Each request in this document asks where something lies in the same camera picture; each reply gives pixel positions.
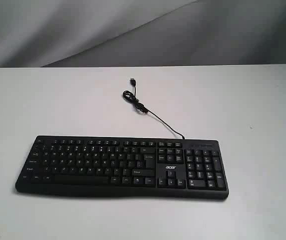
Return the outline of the black acer keyboard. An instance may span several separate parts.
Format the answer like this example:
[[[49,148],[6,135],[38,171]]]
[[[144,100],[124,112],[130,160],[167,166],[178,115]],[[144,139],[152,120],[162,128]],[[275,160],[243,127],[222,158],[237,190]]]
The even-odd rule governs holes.
[[[39,135],[15,189],[94,198],[229,195],[216,140],[134,137]]]

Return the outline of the grey backdrop cloth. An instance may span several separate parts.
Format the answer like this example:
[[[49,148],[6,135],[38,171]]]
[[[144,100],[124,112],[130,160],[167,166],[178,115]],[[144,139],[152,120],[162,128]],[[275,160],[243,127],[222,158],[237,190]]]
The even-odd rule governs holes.
[[[286,0],[0,0],[0,68],[286,64]]]

